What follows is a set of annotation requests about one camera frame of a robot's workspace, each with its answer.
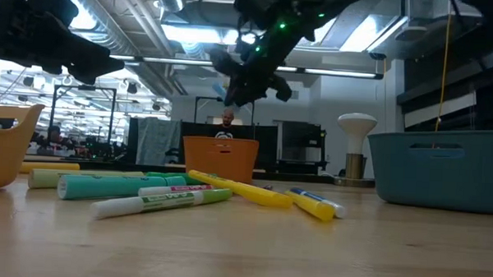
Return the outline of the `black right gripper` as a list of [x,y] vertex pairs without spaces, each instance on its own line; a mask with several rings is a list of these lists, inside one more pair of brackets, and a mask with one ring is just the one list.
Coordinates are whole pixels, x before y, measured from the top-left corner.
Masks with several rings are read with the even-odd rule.
[[270,88],[278,100],[287,102],[292,89],[283,77],[273,75],[303,38],[314,38],[315,28],[325,23],[329,0],[245,0],[244,16],[261,30],[241,65],[221,48],[210,50],[213,68],[229,78],[224,104],[237,103],[242,75],[253,80],[250,102],[267,97]]

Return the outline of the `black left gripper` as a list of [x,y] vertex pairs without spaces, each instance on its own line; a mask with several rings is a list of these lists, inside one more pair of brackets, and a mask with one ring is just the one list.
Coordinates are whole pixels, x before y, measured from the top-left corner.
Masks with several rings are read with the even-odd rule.
[[124,68],[109,49],[69,31],[71,0],[0,0],[0,59],[43,68],[66,67],[84,84]]

